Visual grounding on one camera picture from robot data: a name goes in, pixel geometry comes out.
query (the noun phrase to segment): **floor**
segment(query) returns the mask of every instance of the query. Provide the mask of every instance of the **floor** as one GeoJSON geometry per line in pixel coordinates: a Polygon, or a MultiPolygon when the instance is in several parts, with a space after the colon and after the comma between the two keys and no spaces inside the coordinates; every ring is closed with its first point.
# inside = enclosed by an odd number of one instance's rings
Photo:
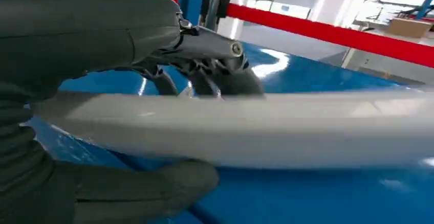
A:
{"type": "MultiPolygon", "coordinates": [[[[268,93],[405,88],[398,83],[318,61],[245,45],[253,70],[268,93]]],[[[186,80],[168,69],[179,90],[186,80]]],[[[156,95],[155,86],[128,72],[92,73],[65,82],[63,89],[97,93],[156,95]]],[[[113,153],[53,130],[39,119],[31,124],[56,158],[75,163],[127,168],[113,153]]],[[[159,162],[128,157],[140,168],[159,162]]],[[[191,213],[158,223],[430,223],[434,196],[431,167],[355,170],[241,170],[221,168],[220,186],[191,213]]]]}

